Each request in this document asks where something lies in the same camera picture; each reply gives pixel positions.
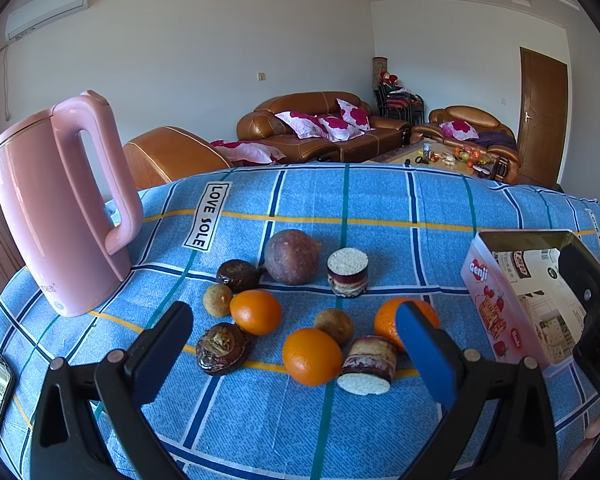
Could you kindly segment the person's hand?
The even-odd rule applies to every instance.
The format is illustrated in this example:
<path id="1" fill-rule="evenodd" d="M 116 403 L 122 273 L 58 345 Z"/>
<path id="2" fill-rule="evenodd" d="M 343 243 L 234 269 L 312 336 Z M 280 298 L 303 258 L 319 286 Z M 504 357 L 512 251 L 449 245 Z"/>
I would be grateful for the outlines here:
<path id="1" fill-rule="evenodd" d="M 600 414 L 596 416 L 585 430 L 584 440 L 578 445 L 578 447 L 569 456 L 564 469 L 562 470 L 562 479 L 571 479 L 577 471 L 585 463 L 588 456 L 591 454 L 595 443 L 600 436 Z"/>

